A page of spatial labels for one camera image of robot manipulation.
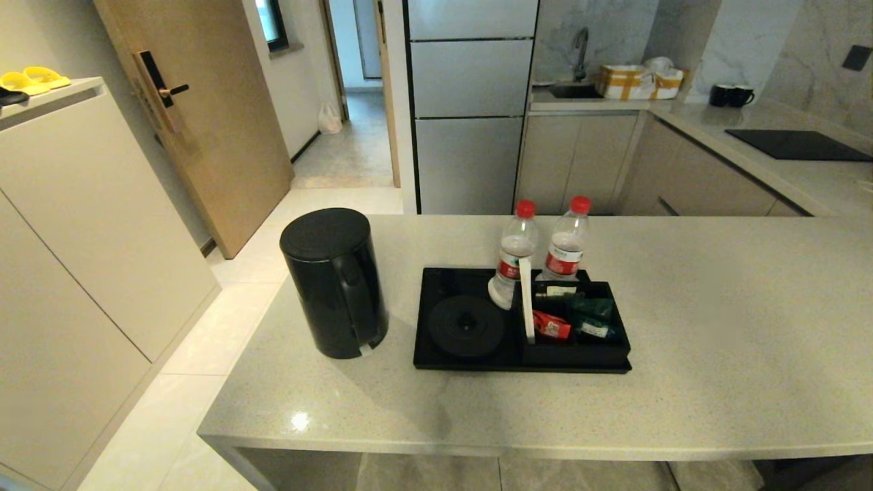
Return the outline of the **black electric kettle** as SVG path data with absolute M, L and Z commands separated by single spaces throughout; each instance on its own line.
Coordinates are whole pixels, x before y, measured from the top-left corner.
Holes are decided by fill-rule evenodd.
M 368 218 L 356 209 L 316 209 L 280 234 L 280 249 L 318 350 L 365 357 L 389 332 Z

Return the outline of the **red-capped water bottle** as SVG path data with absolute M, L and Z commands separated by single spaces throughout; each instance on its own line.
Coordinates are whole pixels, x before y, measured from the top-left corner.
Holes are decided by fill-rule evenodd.
M 548 254 L 538 282 L 577 282 L 579 265 L 583 257 L 591 199 L 574 196 L 569 209 L 558 219 L 550 237 Z
M 535 212 L 536 205 L 532 200 L 518 201 L 514 216 L 500 236 L 498 267 L 489 280 L 488 292 L 502 310 L 511 310 L 514 304 L 515 286 L 520 281 L 520 261 L 532 256 L 539 243 Z

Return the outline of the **round black kettle base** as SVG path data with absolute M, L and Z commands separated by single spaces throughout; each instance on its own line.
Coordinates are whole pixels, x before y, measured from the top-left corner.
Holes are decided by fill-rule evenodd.
M 492 354 L 506 332 L 503 311 L 470 295 L 442 299 L 428 314 L 425 327 L 440 351 L 462 359 Z

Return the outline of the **red snack packet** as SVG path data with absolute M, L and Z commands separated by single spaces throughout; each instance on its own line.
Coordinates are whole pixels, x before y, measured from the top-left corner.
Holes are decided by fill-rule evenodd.
M 571 324 L 558 317 L 540 310 L 533 311 L 534 331 L 541 338 L 557 341 L 567 341 L 572 332 Z

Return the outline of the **green tea packet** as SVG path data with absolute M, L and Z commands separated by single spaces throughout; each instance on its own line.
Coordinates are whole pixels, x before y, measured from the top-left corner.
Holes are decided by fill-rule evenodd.
M 608 321 L 592 317 L 573 320 L 572 329 L 579 343 L 618 342 L 620 333 Z
M 574 319 L 595 319 L 611 321 L 615 309 L 615 301 L 611 298 L 589 298 L 580 295 L 571 296 L 565 301 L 567 309 Z

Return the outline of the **long white sachet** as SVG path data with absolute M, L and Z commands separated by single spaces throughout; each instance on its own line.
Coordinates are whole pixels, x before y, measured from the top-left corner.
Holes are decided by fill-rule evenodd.
M 524 335 L 526 343 L 532 345 L 535 343 L 535 323 L 533 316 L 533 281 L 532 281 L 532 264 L 530 258 L 524 257 L 520 259 L 520 293 L 521 293 L 521 310 L 522 320 L 520 325 L 524 327 Z

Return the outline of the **black serving tray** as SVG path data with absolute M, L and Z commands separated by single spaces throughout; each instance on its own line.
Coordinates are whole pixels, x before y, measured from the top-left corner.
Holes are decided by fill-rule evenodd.
M 590 280 L 586 271 L 580 271 L 578 280 Z M 516 351 L 517 345 L 514 337 L 514 329 L 517 326 L 515 313 L 516 301 L 521 299 L 520 291 L 515 292 L 511 310 L 503 311 L 506 332 L 499 347 L 492 354 L 477 359 L 462 359 L 448 355 L 437 348 L 436 343 L 430 338 L 426 329 L 426 318 L 433 307 L 453 296 L 470 295 L 486 299 L 498 307 L 490 298 L 488 283 L 492 279 L 492 271 L 487 269 L 462 269 L 445 267 L 427 267 L 423 272 L 423 286 L 419 302 L 419 317 L 417 326 L 417 339 L 413 363 L 417 369 L 422 370 L 455 370 L 455 371 L 520 371 L 520 372 L 558 372 L 558 371 L 532 371 L 521 366 L 520 355 Z

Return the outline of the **grey refrigerator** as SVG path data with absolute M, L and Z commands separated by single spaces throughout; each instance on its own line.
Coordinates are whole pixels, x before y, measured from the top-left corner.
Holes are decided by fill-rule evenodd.
M 514 204 L 539 0 L 402 0 L 417 211 Z

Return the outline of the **beige kitchen base cabinets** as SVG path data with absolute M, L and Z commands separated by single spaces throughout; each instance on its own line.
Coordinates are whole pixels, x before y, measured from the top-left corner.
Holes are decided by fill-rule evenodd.
M 873 140 L 780 106 L 558 100 L 526 118 L 516 196 L 544 215 L 574 196 L 593 215 L 859 218 L 873 223 L 873 162 L 779 160 L 733 130 L 817 131 L 872 153 Z

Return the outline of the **black compartment organizer box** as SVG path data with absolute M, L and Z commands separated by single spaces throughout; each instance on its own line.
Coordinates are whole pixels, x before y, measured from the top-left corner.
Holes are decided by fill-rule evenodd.
M 537 284 L 558 284 L 578 287 L 576 295 L 589 298 L 611 298 L 615 301 L 615 295 L 608 282 L 592 282 L 592 280 L 577 280 L 577 282 L 536 282 L 533 280 L 533 311 L 540 310 L 556 315 L 568 321 L 571 325 L 573 317 L 567 309 L 565 301 L 570 297 L 557 299 L 537 299 L 535 287 Z M 631 370 L 630 351 L 631 344 L 627 335 L 620 311 L 615 301 L 615 309 L 611 321 L 608 321 L 620 333 L 618 342 L 595 342 L 579 343 L 573 329 L 570 338 L 561 342 L 548 338 L 541 338 L 535 334 L 535 343 L 528 345 L 524 335 L 524 327 L 520 325 L 522 320 L 521 300 L 516 301 L 515 320 L 517 326 L 514 329 L 516 351 L 520 355 L 521 366 L 532 371 L 558 371 L 569 373 L 627 373 Z

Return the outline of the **dark kitchen sink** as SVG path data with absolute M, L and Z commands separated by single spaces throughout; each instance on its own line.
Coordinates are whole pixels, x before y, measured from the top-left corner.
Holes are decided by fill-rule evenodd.
M 560 100 L 595 100 L 602 99 L 595 84 L 554 85 L 548 92 Z

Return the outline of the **metal kitchen faucet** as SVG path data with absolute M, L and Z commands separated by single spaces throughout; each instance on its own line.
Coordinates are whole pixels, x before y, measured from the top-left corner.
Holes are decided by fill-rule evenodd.
M 583 26 L 577 31 L 573 40 L 573 48 L 576 50 L 576 62 L 573 64 L 573 82 L 580 83 L 587 79 L 587 47 L 589 46 L 590 30 Z

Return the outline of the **wooden door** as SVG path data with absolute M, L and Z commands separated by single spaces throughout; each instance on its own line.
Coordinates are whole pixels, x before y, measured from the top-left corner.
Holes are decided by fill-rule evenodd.
M 224 258 L 290 190 L 293 169 L 243 0 L 93 0 L 128 80 Z M 163 130 L 133 52 L 150 50 L 183 131 Z

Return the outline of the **cardboard box with yellow tape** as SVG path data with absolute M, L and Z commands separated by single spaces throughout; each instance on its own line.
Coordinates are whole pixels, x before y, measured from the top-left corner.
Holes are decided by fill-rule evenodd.
M 608 100 L 673 100 L 686 74 L 671 59 L 658 57 L 642 65 L 603 65 L 593 86 L 599 96 Z

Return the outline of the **dark window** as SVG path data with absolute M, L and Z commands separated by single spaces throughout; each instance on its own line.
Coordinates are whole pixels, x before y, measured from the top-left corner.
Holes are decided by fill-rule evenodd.
M 280 0 L 254 0 L 266 44 L 271 53 L 290 48 L 282 18 Z

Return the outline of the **white tall cabinet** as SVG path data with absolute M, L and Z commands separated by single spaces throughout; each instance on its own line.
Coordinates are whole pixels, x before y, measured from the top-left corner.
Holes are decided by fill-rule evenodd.
M 220 286 L 100 77 L 0 111 L 0 489 L 71 491 Z

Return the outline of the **black induction cooktop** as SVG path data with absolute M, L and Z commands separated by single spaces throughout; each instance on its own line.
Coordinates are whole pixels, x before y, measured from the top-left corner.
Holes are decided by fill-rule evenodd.
M 873 156 L 817 131 L 726 130 L 730 136 L 777 160 L 873 162 Z

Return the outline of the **yellow slipper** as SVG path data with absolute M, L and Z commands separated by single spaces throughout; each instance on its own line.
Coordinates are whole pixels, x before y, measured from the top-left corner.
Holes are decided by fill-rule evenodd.
M 52 90 L 50 83 L 34 80 L 22 72 L 6 72 L 0 76 L 0 87 L 10 92 L 21 92 L 28 96 L 36 96 Z
M 68 87 L 72 84 L 68 77 L 46 68 L 46 66 L 27 66 L 23 74 L 31 81 L 32 86 L 38 86 L 46 90 Z

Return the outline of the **black wall switch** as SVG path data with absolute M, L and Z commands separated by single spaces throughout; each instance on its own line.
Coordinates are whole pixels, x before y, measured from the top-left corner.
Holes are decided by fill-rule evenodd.
M 873 56 L 873 47 L 853 44 L 843 59 L 842 68 L 852 72 L 861 72 L 871 56 Z

